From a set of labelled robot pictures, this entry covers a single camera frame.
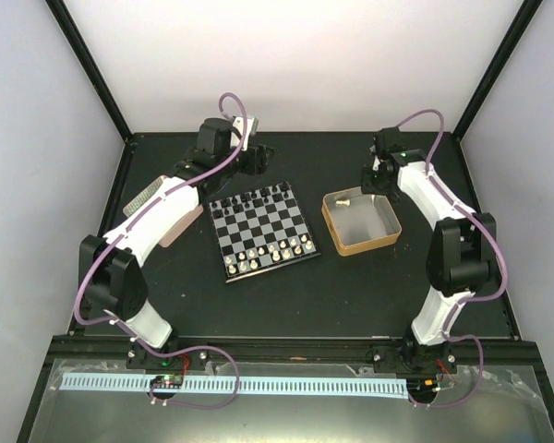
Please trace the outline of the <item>black frame post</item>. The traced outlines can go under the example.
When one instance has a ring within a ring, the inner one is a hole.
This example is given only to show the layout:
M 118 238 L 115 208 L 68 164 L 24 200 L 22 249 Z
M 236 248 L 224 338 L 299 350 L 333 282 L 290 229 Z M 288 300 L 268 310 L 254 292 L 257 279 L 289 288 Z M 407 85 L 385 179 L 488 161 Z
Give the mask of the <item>black frame post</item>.
M 499 79 L 501 72 L 509 62 L 518 43 L 523 38 L 542 3 L 542 0 L 524 0 L 520 4 L 456 127 L 452 131 L 452 135 L 457 140 L 462 141 L 469 128 L 474 123 L 476 116 L 482 109 L 488 95 Z
M 114 95 L 110 91 L 101 70 L 98 68 L 94 57 L 92 56 L 88 45 L 85 43 L 81 32 L 73 19 L 66 2 L 63 0 L 46 0 L 46 5 L 50 9 L 52 16 L 63 32 L 70 48 L 83 68 L 90 84 L 97 93 L 105 111 L 108 113 L 116 131 L 121 139 L 127 141 L 132 137 L 126 119 L 124 118 Z

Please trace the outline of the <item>black front rail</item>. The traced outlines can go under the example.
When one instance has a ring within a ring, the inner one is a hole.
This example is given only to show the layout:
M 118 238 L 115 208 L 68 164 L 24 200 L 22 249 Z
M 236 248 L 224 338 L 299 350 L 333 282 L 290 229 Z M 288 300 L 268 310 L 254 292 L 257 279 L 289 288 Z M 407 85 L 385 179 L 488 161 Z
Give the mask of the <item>black front rail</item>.
M 473 340 L 442 344 L 430 351 L 410 351 L 399 339 L 321 340 L 321 339 L 188 339 L 177 338 L 163 350 L 170 353 L 185 348 L 190 367 L 200 369 L 208 361 L 225 363 L 215 351 L 195 350 L 191 346 L 214 346 L 229 353 L 238 363 L 301 363 L 370 365 L 380 373 L 430 374 L 442 367 L 451 372 L 458 365 L 530 365 L 544 367 L 537 345 L 530 341 L 483 339 L 483 351 Z M 121 337 L 56 336 L 48 348 L 46 361 L 61 359 L 113 359 L 131 369 L 154 371 L 179 368 L 175 357 L 157 357 Z

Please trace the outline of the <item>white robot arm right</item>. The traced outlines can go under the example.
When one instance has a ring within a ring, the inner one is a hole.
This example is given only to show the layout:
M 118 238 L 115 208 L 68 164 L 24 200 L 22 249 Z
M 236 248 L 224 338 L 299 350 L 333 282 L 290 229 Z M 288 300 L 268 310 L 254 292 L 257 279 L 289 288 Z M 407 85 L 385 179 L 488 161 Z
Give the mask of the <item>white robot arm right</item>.
M 406 147 L 399 127 L 381 129 L 373 142 L 374 163 L 362 170 L 361 192 L 406 195 L 432 230 L 426 260 L 428 295 L 401 347 L 403 365 L 421 372 L 442 356 L 466 303 L 497 276 L 492 247 L 496 221 L 465 205 L 442 182 L 422 150 Z

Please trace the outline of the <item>black white chessboard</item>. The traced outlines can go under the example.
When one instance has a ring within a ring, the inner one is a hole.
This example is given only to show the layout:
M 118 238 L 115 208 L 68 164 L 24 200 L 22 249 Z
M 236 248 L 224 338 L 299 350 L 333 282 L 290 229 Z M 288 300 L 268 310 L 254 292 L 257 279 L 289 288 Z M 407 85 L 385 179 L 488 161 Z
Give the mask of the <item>black white chessboard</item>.
M 231 197 L 218 198 L 207 204 L 211 216 L 211 224 L 223 263 L 225 281 L 227 283 L 243 280 L 263 272 L 275 270 L 283 266 L 295 264 L 320 255 L 318 244 L 304 217 L 301 207 L 295 197 L 291 184 L 287 181 L 271 186 L 263 186 Z M 314 249 L 307 251 L 301 236 L 306 234 Z M 296 238 L 302 247 L 302 254 L 296 255 L 296 246 L 290 246 L 292 238 Z M 285 241 L 291 249 L 291 257 L 283 258 L 283 249 L 279 243 Z M 281 259 L 273 261 L 268 250 L 274 245 Z M 258 249 L 265 250 L 263 256 L 258 255 Z M 254 250 L 256 256 L 250 258 L 248 251 Z M 239 260 L 238 254 L 244 252 L 245 260 Z M 225 259 L 233 260 L 236 274 L 230 275 Z M 259 266 L 250 268 L 250 261 L 256 260 Z M 241 271 L 241 262 L 247 263 L 247 270 Z

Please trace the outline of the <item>black frame post left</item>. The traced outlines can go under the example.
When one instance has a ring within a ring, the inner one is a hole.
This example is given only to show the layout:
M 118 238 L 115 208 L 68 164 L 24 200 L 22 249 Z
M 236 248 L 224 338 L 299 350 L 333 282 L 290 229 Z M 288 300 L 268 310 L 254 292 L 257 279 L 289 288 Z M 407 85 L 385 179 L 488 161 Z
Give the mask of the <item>black frame post left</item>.
M 114 95 L 110 91 L 101 70 L 98 68 L 94 57 L 92 56 L 88 45 L 85 43 L 81 32 L 73 19 L 66 2 L 63 0 L 46 0 L 46 5 L 50 9 L 52 16 L 63 32 L 70 48 L 83 68 L 90 84 L 97 93 L 105 111 L 108 113 L 116 131 L 121 139 L 127 141 L 132 137 L 126 119 L 124 118 Z

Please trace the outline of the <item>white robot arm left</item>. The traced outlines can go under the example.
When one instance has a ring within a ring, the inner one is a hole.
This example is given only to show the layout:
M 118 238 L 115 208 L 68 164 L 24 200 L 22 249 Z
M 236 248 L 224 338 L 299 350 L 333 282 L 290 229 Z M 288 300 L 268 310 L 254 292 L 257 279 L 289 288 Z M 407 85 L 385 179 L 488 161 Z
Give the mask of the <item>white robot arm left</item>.
M 203 211 L 202 202 L 235 174 L 266 171 L 272 150 L 250 145 L 255 117 L 207 118 L 197 143 L 169 174 L 157 178 L 130 204 L 126 219 L 102 237 L 87 236 L 79 246 L 78 295 L 74 317 L 84 326 L 111 322 L 134 340 L 145 342 L 147 356 L 160 368 L 173 366 L 180 347 L 173 328 L 153 307 L 142 267 L 155 246 L 169 246 Z M 88 301 L 103 316 L 85 319 Z

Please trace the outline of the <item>gold metal tin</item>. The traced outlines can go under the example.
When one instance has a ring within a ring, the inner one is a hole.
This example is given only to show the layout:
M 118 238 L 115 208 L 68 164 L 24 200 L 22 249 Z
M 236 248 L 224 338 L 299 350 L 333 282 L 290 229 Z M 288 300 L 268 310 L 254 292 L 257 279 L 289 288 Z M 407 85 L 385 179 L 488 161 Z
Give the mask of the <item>gold metal tin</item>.
M 335 201 L 349 198 L 349 207 L 336 207 Z M 402 226 L 385 196 L 366 194 L 353 187 L 326 194 L 321 212 L 331 239 L 342 257 L 394 245 Z

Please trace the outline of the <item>pink metal tin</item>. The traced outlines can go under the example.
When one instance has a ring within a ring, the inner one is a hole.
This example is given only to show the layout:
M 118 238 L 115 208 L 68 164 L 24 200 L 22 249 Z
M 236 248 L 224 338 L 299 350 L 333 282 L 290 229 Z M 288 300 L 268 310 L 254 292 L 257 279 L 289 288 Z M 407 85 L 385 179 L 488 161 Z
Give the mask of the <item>pink metal tin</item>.
M 172 194 L 166 192 L 182 185 L 179 177 L 159 176 L 123 208 L 132 224 L 124 246 L 134 253 L 146 245 L 168 247 L 203 211 L 199 192 L 183 186 Z

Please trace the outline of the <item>black frame post right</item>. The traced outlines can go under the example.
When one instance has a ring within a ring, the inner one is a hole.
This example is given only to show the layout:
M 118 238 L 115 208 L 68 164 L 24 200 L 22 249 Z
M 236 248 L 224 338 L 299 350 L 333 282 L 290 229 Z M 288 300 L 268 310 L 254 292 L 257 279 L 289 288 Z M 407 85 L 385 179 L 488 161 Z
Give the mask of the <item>black frame post right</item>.
M 542 3 L 542 0 L 524 0 L 520 4 L 456 127 L 452 131 L 452 135 L 457 140 L 462 141 L 469 128 L 474 123 L 476 116 L 482 109 L 488 95 L 499 79 L 501 72 L 509 62 L 518 43 L 523 38 Z

